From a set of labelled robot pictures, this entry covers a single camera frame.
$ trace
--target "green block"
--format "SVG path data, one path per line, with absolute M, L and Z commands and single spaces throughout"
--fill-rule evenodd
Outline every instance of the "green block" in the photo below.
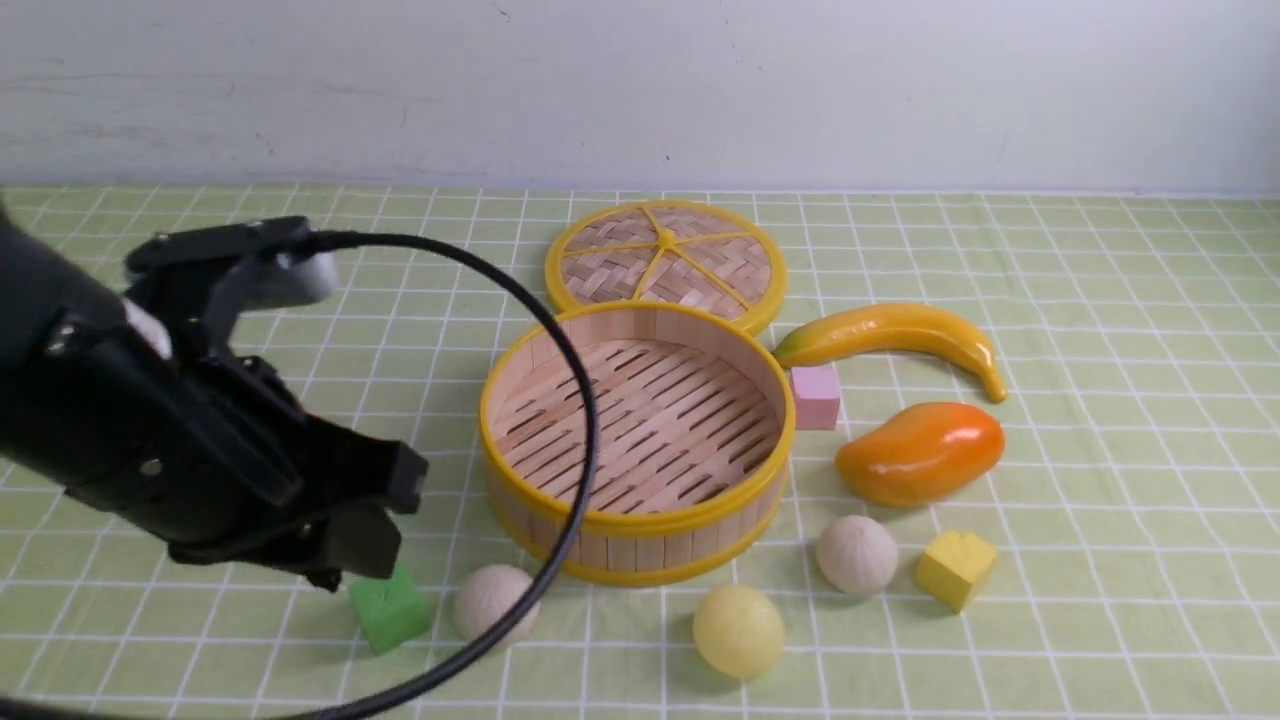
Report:
M 403 565 L 388 580 L 360 578 L 347 591 L 374 655 L 396 650 L 431 629 L 431 606 Z

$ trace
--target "black cable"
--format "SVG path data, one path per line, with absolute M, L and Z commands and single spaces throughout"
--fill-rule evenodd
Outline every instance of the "black cable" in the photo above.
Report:
M 552 546 L 552 552 L 547 559 L 547 562 L 544 562 L 541 570 L 534 575 L 534 580 L 529 585 L 529 589 L 526 589 L 516 603 L 512 605 L 507 612 L 503 614 L 502 618 L 499 618 L 498 621 L 485 630 L 479 638 L 465 646 L 458 652 L 451 655 L 443 662 L 431 667 L 426 673 L 404 680 L 398 685 L 387 688 L 385 691 L 353 700 L 344 705 L 334 705 L 297 715 L 282 715 L 273 720 L 355 720 L 372 717 L 374 715 L 385 712 L 430 692 L 483 657 L 484 653 L 489 652 L 489 650 L 498 644 L 498 642 L 502 641 L 502 638 L 525 618 L 525 615 L 534 607 L 535 602 L 541 600 L 547 588 L 550 587 L 552 580 L 554 580 L 556 575 L 559 573 L 561 565 L 568 555 L 570 543 L 577 534 L 577 530 L 582 524 L 582 518 L 586 516 L 588 498 L 590 497 L 591 484 L 595 480 L 595 469 L 599 461 L 600 419 L 595 409 L 595 395 L 591 392 L 591 379 L 586 372 L 586 366 L 582 364 L 582 359 L 573 350 L 573 345 L 570 342 L 568 336 L 564 334 L 563 328 L 561 328 L 556 322 L 556 316 L 550 313 L 550 310 L 534 297 L 532 293 L 525 290 L 524 286 L 516 282 L 515 278 L 503 273 L 497 266 L 477 255 L 472 255 L 461 247 L 454 247 L 426 237 L 326 231 L 316 233 L 316 241 L 319 243 L 319 251 L 321 252 L 352 250 L 366 246 L 384 246 L 404 247 L 408 250 L 442 255 L 480 273 L 509 292 L 521 302 L 521 305 L 527 307 L 529 311 L 534 314 L 534 318 L 536 318 L 543 325 L 547 334 L 552 337 L 556 342 L 556 347 L 559 348 L 564 360 L 568 363 L 568 368 L 573 374 L 573 380 L 577 383 L 579 391 L 582 393 L 582 409 L 586 415 L 586 459 L 582 464 L 582 477 L 579 480 L 577 493 L 573 496 L 573 505 L 570 509 L 568 520 L 564 523 L 564 529 L 561 530 L 556 544 Z M 125 719 L 124 716 L 67 710 L 8 697 L 0 697 L 0 719 L 136 720 Z

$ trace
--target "green checkered tablecloth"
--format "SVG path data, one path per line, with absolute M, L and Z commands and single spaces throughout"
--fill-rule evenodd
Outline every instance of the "green checkered tablecloth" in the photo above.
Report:
M 541 288 L 571 219 L 613 192 L 339 186 L 17 187 L 14 214 L 119 287 L 151 232 L 306 214 L 321 227 L 463 243 Z M 998 347 L 1010 398 L 904 354 L 841 361 L 842 420 L 801 433 L 768 533 L 731 566 L 648 591 L 557 583 L 532 638 L 394 717 L 1280 717 L 1280 201 L 1023 195 L 678 193 L 758 222 L 788 263 L 762 340 L 877 301 L 959 311 Z M 236 343 L 310 409 L 411 441 L 433 461 L 404 559 L 447 609 L 497 561 L 531 564 L 495 524 L 474 414 L 527 313 L 457 266 L 398 250 L 339 256 L 321 305 L 250 315 Z M 867 507 L 835 450 L 906 405 L 991 409 L 1007 451 L 925 511 Z M 74 442 L 76 438 L 67 438 Z M 808 543 L 869 512 L 904 548 L 890 591 L 852 602 Z M 960 616 L 910 582 L 941 529 L 1001 550 Z M 787 625 L 769 675 L 713 675 L 690 639 L 707 588 L 767 592 Z M 460 646 L 448 615 L 370 657 L 344 594 L 243 566 L 193 569 L 110 518 L 0 468 L 0 689 L 148 716 L 300 711 L 383 688 Z

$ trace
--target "orange mango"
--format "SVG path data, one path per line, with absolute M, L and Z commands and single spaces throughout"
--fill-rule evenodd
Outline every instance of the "orange mango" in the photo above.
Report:
M 991 470 L 1005 454 L 1000 421 L 963 402 L 922 402 L 836 452 L 859 497 L 886 507 L 937 502 Z

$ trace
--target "woven bamboo lid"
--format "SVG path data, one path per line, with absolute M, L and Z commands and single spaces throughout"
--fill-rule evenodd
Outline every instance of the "woven bamboo lid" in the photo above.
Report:
M 561 233 L 547 255 L 547 290 L 559 311 L 666 301 L 758 334 L 782 306 L 786 266 L 773 240 L 745 218 L 700 202 L 648 200 Z

